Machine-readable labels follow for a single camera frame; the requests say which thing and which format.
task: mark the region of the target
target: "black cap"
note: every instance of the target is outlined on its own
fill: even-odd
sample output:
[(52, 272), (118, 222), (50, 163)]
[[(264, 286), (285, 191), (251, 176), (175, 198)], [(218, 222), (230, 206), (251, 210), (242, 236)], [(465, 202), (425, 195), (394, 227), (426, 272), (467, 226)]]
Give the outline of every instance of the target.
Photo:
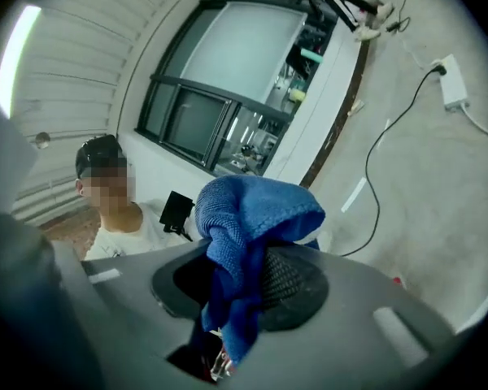
[(76, 153), (78, 179), (90, 176), (93, 168), (101, 167), (126, 167), (126, 157), (111, 134), (87, 140)]

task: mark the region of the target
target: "white t-shirt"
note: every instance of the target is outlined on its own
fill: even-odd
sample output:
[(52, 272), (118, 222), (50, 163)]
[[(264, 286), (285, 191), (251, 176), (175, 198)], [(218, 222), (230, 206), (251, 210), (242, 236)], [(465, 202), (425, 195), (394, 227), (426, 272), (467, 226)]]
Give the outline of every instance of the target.
[[(176, 233), (164, 232), (164, 225), (159, 222), (164, 208), (161, 201), (154, 200), (138, 205), (143, 214), (139, 230), (136, 232), (109, 232), (105, 228), (100, 227), (94, 244), (85, 256), (85, 260), (147, 253), (189, 242), (186, 238)], [(192, 218), (186, 219), (185, 231), (193, 241), (202, 238)]]

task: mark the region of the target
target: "window frame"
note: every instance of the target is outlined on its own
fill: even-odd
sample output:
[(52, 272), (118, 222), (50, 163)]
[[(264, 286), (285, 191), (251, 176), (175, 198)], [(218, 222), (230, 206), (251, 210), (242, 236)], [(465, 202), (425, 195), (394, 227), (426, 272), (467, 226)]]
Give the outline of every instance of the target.
[[(322, 25), (322, 23), (318, 21), (316, 17), (316, 13), (311, 8), (304, 7), (298, 4), (279, 3), (279, 2), (275, 2), (274, 0), (201, 0), (197, 5), (197, 7), (194, 9), (194, 11), (188, 16), (186, 21), (181, 25), (176, 35), (168, 45), (167, 49), (164, 51), (163, 57), (160, 59), (159, 64), (155, 69), (155, 73), (150, 76), (150, 86), (146, 91), (146, 96), (143, 102), (142, 111), (139, 115), (137, 126), (134, 129), (134, 131), (137, 134), (159, 145), (161, 148), (167, 150), (168, 152), (175, 154), (176, 156), (187, 161), (188, 163), (215, 176), (214, 174), (215, 165), (217, 164), (217, 160), (220, 156), (220, 152), (222, 151), (224, 147), (224, 143), (226, 142), (224, 137), (228, 133), (231, 127), (231, 123), (233, 122), (233, 119), (237, 116), (240, 107), (244, 106), (250, 111), (254, 111), (258, 114), (261, 114), (262, 116), (264, 116), (264, 118), (274, 119), (282, 123), (281, 133), (278, 136), (277, 142), (273, 146), (272, 151), (268, 156), (268, 159), (264, 163), (264, 166), (262, 168), (262, 173), (261, 173), (262, 175), (265, 172), (265, 170), (268, 168), (269, 163), (272, 161), (273, 156), (277, 152), (277, 149), (280, 143), (282, 142), (282, 139), (293, 120), (293, 115), (278, 111), (275, 108), (270, 107), (266, 104), (257, 102), (247, 97), (243, 97), (236, 93), (231, 93), (229, 91), (219, 89), (217, 87), (211, 87), (210, 85), (201, 84), (191, 80), (184, 80), (179, 77), (166, 76), (163, 74), (166, 68), (168, 67), (168, 64), (170, 63), (172, 56), (175, 54), (177, 47), (180, 45), (185, 34), (190, 30), (191, 26), (194, 24), (197, 18), (205, 10), (212, 10), (212, 9), (222, 10), (222, 8), (228, 2), (251, 2), (251, 3), (266, 4), (275, 7), (284, 7), (287, 9), (307, 13), (306, 22), (308, 24), (319, 25), (319, 26)], [(335, 25), (334, 22), (329, 22), (329, 21), (323, 23), (323, 26), (329, 29), (323, 43), (324, 50), (326, 50), (327, 46), (329, 45), (333, 33), (334, 25)], [(310, 76), (306, 81), (305, 84), (306, 91), (308, 86), (311, 83), (311, 80), (313, 79), (316, 73), (317, 68), (318, 65), (316, 64), (313, 67), (312, 73), (310, 74)], [(166, 107), (166, 112), (165, 112), (165, 116), (163, 119), (163, 124), (161, 126), (160, 132), (159, 134), (155, 134), (152, 131), (148, 130), (146, 128), (146, 125), (148, 124), (148, 119), (150, 117), (150, 109), (155, 100), (155, 96), (157, 94), (157, 89), (159, 85), (172, 85), (175, 86), (175, 89), (172, 98), (168, 101), (168, 105)], [(224, 106), (220, 112), (220, 116), (213, 129), (210, 140), (207, 144), (207, 150), (203, 155), (202, 160), (198, 160), (194, 158), (193, 156), (177, 148), (174, 144), (164, 140), (164, 135), (174, 116), (173, 114), (174, 106), (176, 105), (177, 97), (179, 95), (179, 92), (182, 89), (194, 93), (199, 93), (211, 98), (225, 100)], [(297, 102), (295, 108), (298, 108), (300, 103), (301, 102)]]

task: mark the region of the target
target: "glass pane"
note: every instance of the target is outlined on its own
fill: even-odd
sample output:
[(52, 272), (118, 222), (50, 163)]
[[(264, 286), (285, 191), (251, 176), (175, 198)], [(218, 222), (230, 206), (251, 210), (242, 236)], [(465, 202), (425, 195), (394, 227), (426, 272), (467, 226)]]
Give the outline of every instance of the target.
[(297, 110), (297, 96), (303, 93), (305, 80), (287, 63), (278, 75), (266, 104), (289, 115)]
[(204, 10), (198, 18), (191, 24), (186, 34), (182, 37), (181, 42), (173, 52), (172, 57), (168, 61), (168, 65), (164, 69), (163, 75), (180, 76), (184, 69), (186, 62), (195, 49), (195, 46), (207, 31), (211, 22), (219, 14), (220, 9)]
[(173, 107), (164, 141), (200, 161), (224, 108), (224, 100), (182, 89)]
[(170, 102), (172, 101), (175, 86), (158, 84), (155, 94), (150, 105), (150, 112), (148, 114), (148, 121), (146, 123), (146, 130), (158, 136), (163, 127), (164, 116)]
[(242, 106), (224, 138), (214, 173), (261, 176), (285, 125)]
[(181, 77), (266, 102), (306, 16), (277, 6), (230, 2)]

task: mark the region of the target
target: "wires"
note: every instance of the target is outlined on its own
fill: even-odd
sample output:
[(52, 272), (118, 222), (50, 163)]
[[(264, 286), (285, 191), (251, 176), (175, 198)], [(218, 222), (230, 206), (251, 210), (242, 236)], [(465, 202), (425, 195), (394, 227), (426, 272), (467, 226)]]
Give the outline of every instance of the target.
[(402, 32), (405, 32), (405, 30), (407, 30), (408, 25), (410, 24), (410, 20), (411, 20), (410, 16), (407, 16), (406, 18), (401, 19), (401, 15), (403, 13), (403, 9), (405, 8), (405, 4), (407, 4), (407, 0), (403, 0), (403, 4), (401, 5), (401, 7), (398, 10), (398, 21), (390, 24), (386, 28), (387, 32), (396, 31), (397, 33), (402, 33)]
[(416, 54), (410, 50), (407, 46), (407, 42), (403, 39), (403, 36), (401, 36), (401, 34), (397, 33), (398, 37), (399, 37), (399, 40), (401, 41), (402, 45), (403, 45), (403, 48), (405, 49), (405, 51), (410, 54), (412, 56), (412, 58), (414, 59), (414, 63), (416, 63), (417, 67), (420, 68), (422, 71), (424, 71), (425, 68), (423, 66), (423, 64), (420, 62), (420, 60), (417, 58)]
[(407, 30), (408, 28), (408, 25), (410, 24), (410, 16), (407, 16), (405, 19), (401, 20), (401, 14), (403, 12), (403, 9), (405, 8), (405, 4), (407, 4), (407, 0), (403, 0), (403, 4), (401, 5), (398, 11), (398, 23), (399, 23), (398, 32), (399, 33), (405, 32), (405, 30)]
[(464, 112), (464, 114), (468, 117), (468, 119), (472, 122), (472, 124), (479, 128), (482, 132), (486, 133), (488, 135), (488, 129), (485, 128), (482, 124), (479, 124), (466, 110), (466, 103), (464, 102), (461, 104), (461, 110)]
[(379, 140), (383, 137), (383, 135), (385, 133), (387, 133), (389, 130), (392, 129), (392, 127), (398, 122), (401, 120), (401, 118), (408, 113), (408, 111), (412, 108), (412, 106), (414, 106), (414, 102), (416, 101), (416, 98), (417, 98), (417, 94), (420, 92), (420, 89), (421, 89), (421, 86), (423, 85), (423, 83), (425, 82), (425, 80), (427, 79), (427, 77), (432, 74), (433, 72), (439, 72), (439, 67), (435, 67), (434, 69), (431, 69), (430, 71), (428, 71), (425, 76), (423, 77), (423, 79), (421, 80), (420, 84), (418, 85), (417, 87), (417, 90), (416, 92), (414, 93), (414, 98), (412, 99), (412, 102), (410, 103), (410, 105), (407, 107), (407, 109), (401, 113), (399, 115), (399, 117), (389, 126), (387, 127), (385, 130), (383, 130), (383, 132), (380, 133), (380, 135), (377, 137), (377, 139), (374, 141), (373, 145), (371, 146), (371, 148), (369, 149), (368, 153), (367, 153), (367, 158), (365, 159), (365, 179), (367, 179), (367, 182), (368, 182), (368, 186), (371, 187), (371, 190), (373, 191), (373, 195), (374, 195), (374, 201), (376, 201), (376, 219), (374, 221), (374, 228), (373, 228), (373, 232), (371, 233), (370, 237), (367, 239), (367, 241), (365, 241), (365, 243), (360, 246), (358, 249), (355, 249), (349, 253), (345, 253), (345, 254), (342, 254), (340, 255), (339, 257), (347, 257), (347, 256), (350, 256), (354, 253), (357, 253), (359, 252), (360, 250), (364, 249), (370, 242), (371, 240), (373, 239), (374, 237), (374, 234), (376, 233), (376, 230), (377, 230), (377, 224), (380, 220), (380, 212), (381, 212), (381, 206), (380, 206), (380, 201), (378, 200), (377, 198), (377, 195), (376, 195), (376, 191), (374, 190), (374, 187), (373, 187), (373, 183), (371, 182), (369, 176), (368, 176), (368, 160), (370, 159), (371, 157), (371, 153), (373, 152), (374, 150), (374, 147), (376, 147), (377, 143), (379, 142)]

